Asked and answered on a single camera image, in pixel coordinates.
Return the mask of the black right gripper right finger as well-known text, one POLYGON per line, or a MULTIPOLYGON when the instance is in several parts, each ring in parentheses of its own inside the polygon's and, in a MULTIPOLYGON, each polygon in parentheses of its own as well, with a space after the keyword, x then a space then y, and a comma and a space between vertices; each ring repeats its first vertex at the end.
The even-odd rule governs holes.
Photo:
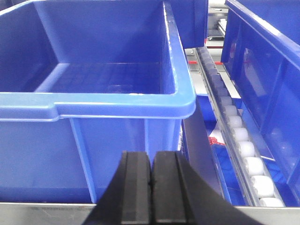
POLYGON ((152 170, 156 225, 258 225, 217 194, 175 151, 156 153, 152 170))

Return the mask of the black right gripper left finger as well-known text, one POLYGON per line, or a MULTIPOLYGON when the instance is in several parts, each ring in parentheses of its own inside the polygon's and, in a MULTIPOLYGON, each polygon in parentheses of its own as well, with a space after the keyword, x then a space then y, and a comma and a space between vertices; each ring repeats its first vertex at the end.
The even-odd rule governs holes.
POLYGON ((123 152, 119 166, 84 225, 149 225, 150 161, 145 152, 123 152))

